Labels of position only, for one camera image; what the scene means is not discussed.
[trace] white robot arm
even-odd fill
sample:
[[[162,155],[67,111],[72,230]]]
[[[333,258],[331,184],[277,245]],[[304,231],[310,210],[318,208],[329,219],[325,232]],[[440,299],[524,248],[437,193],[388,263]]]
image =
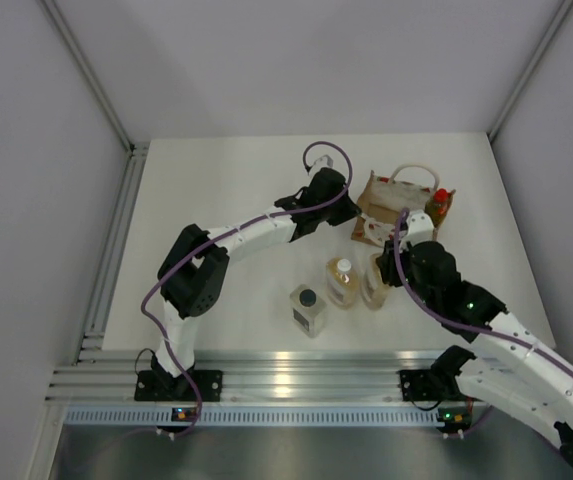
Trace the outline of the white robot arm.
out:
[[[224,232],[234,230],[235,233],[215,245],[217,248],[225,249],[228,256],[228,266],[243,260],[252,253],[256,253],[264,248],[281,243],[288,243],[293,238],[297,224],[290,216],[271,217],[271,214],[283,212],[284,210],[272,207],[266,211],[263,220],[241,229],[243,223],[221,228],[209,229],[209,237],[216,238]],[[205,297],[203,303],[196,306],[197,314],[205,313],[214,303],[215,297]],[[173,304],[170,295],[164,299],[164,320],[168,340],[173,345],[173,351],[184,368],[190,368],[195,363],[195,339],[200,319],[198,316],[186,316],[182,318],[177,307]],[[166,340],[160,340],[159,348],[155,352],[160,366],[169,372],[173,377],[180,375],[179,368],[170,358],[166,349]]]
[[[573,466],[573,366],[492,294],[461,280],[452,255],[429,238],[432,222],[424,212],[411,212],[398,227],[406,234],[397,246],[386,246],[382,278],[404,286],[420,308],[460,337],[423,376],[406,374],[406,394],[411,400],[425,393],[438,400],[481,399],[540,433]]]

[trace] bag handle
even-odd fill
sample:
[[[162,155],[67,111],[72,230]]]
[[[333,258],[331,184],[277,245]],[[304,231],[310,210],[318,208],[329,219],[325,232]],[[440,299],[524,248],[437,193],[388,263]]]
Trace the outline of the bag handle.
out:
[[[364,235],[366,238],[378,247],[383,247],[384,242],[389,240],[395,231],[395,225],[380,222],[363,212],[360,216],[364,219]]]
[[[422,170],[426,170],[428,173],[430,173],[433,176],[433,178],[435,179],[435,183],[433,184],[432,192],[435,193],[437,191],[437,189],[439,188],[439,175],[432,168],[427,167],[426,165],[420,165],[419,163],[404,163],[403,165],[400,165],[399,167],[397,167],[395,169],[393,174],[390,176],[390,178],[388,179],[388,183],[389,184],[393,183],[395,180],[395,177],[397,177],[397,175],[399,175],[399,172],[401,172],[405,168],[410,168],[410,167],[421,168]]]

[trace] white wall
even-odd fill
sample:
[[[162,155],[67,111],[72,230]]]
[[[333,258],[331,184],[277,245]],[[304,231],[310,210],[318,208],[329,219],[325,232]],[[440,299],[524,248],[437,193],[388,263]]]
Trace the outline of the white wall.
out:
[[[0,0],[0,479],[19,478],[124,155],[34,0]]]
[[[559,349],[573,358],[573,14],[494,150]]]
[[[59,0],[126,129],[485,131],[560,0]]]

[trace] metal frame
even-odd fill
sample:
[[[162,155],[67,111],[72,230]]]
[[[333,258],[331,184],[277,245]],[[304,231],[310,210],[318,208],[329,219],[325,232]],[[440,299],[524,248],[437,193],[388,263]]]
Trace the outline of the metal frame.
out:
[[[31,480],[48,478],[62,425],[66,421],[73,421],[71,412],[88,413],[98,408],[112,412],[128,409],[133,412],[158,408],[134,404],[136,352],[101,350],[148,143],[133,143],[57,0],[37,1],[128,156],[92,295],[70,355],[70,366],[55,370],[48,389],[39,438],[26,476]],[[573,0],[561,1],[488,133],[491,142],[521,98],[572,9]],[[196,352],[196,356],[198,366],[219,368],[225,372],[220,408],[233,412],[248,406],[252,406],[255,412],[266,412],[266,409],[274,410],[285,405],[300,411],[308,411],[315,406],[326,412],[338,408],[349,408],[355,412],[382,408],[385,412],[397,412],[400,409],[408,412],[414,409],[401,401],[396,372],[402,368],[427,367],[439,353],[426,351],[340,355],[271,352],[241,355]]]
[[[568,20],[571,12],[573,11],[573,0],[562,0],[555,15],[551,22],[546,27],[544,34],[542,35],[541,40],[535,47],[535,50],[531,54],[526,66],[522,73],[517,77],[513,88],[511,89],[511,93],[504,102],[504,106],[499,111],[499,115],[497,119],[493,122],[493,126],[490,128],[488,132],[488,140],[492,144],[497,135],[499,134],[500,130],[506,123],[510,113],[513,111],[517,102],[522,97],[526,87],[533,79],[533,76],[537,72],[538,67],[541,65],[542,59],[546,55],[546,52],[550,50],[551,45],[557,35],[559,34],[560,28],[566,21]]]
[[[84,51],[79,46],[79,42],[75,38],[75,35],[68,25],[68,22],[66,21],[66,18],[61,11],[61,8],[59,8],[59,5],[57,4],[57,0],[37,0],[37,2],[44,10],[46,18],[48,18],[53,27],[55,27],[58,36],[64,43],[68,53],[75,62],[75,66],[84,79],[88,90],[97,102],[99,109],[106,116],[106,120],[108,120],[108,123],[113,129],[113,132],[117,136],[119,142],[124,147],[124,150],[132,151],[133,141],[128,135],[128,132],[126,132],[126,129],[124,128],[122,121],[117,115],[117,112],[115,111],[113,104],[108,98],[108,95],[106,95],[104,87],[102,87],[102,84],[97,79],[97,75],[95,74],[92,65],[88,61]]]
[[[67,425],[182,427],[170,406],[72,406]],[[443,427],[436,410],[400,407],[240,407],[205,405],[197,423],[204,427]]]

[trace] soap bottle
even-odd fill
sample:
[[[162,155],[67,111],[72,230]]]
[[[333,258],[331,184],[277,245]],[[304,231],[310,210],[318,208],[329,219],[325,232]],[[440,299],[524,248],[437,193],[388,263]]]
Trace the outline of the soap bottle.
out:
[[[311,338],[326,324],[326,302],[307,285],[300,285],[290,294],[293,319]]]
[[[430,219],[433,221],[435,229],[439,228],[441,223],[446,218],[448,213],[448,208],[450,202],[450,195],[448,191],[440,188],[435,192],[435,194],[426,202],[424,211],[428,214]]]
[[[331,302],[348,309],[357,300],[359,275],[349,260],[335,257],[326,264],[326,292]]]
[[[378,265],[378,259],[383,256],[379,253],[373,253],[368,257],[366,271],[360,285],[362,299],[371,310],[379,310],[384,305],[390,285],[386,285],[382,280],[382,272]]]

